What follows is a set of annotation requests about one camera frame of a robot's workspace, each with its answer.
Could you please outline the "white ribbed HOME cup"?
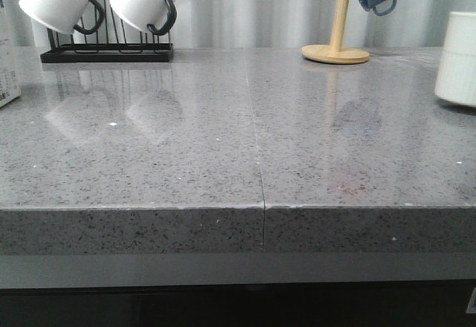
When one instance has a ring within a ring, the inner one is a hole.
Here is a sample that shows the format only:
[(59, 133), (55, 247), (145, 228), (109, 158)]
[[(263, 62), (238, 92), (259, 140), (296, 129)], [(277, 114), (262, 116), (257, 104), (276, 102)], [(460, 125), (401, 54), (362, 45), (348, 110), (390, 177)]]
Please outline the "white ribbed HOME cup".
[(450, 12), (434, 93), (475, 107), (475, 12)]

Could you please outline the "blue white milk carton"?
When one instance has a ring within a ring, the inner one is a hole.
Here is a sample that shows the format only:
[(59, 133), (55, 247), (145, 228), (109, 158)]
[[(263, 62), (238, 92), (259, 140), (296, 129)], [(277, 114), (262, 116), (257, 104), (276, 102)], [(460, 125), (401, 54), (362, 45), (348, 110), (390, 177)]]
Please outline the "blue white milk carton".
[(7, 14), (4, 9), (4, 2), (1, 0), (1, 107), (15, 100), (21, 95), (21, 89), (16, 75), (16, 64), (14, 59), (12, 36), (10, 26), (7, 21)]

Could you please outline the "wooden mug tree stand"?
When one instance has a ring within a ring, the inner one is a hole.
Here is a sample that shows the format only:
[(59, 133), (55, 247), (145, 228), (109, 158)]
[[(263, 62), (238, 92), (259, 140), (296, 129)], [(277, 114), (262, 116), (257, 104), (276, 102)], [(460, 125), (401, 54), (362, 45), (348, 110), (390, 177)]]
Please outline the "wooden mug tree stand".
[(330, 43), (303, 46), (301, 53), (306, 59), (339, 65), (355, 65), (369, 60), (367, 51), (343, 46), (348, 4), (349, 0), (336, 0)]

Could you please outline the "white pleated curtain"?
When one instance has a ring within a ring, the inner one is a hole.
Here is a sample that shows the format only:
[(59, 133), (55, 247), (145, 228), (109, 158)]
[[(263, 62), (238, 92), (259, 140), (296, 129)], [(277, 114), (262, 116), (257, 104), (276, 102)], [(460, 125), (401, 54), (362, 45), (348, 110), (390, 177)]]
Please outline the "white pleated curtain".
[[(327, 43), (335, 0), (178, 0), (171, 32), (177, 48), (299, 48)], [(434, 47), (452, 11), (475, 0), (398, 0), (383, 17), (350, 0), (344, 43), (351, 47)]]

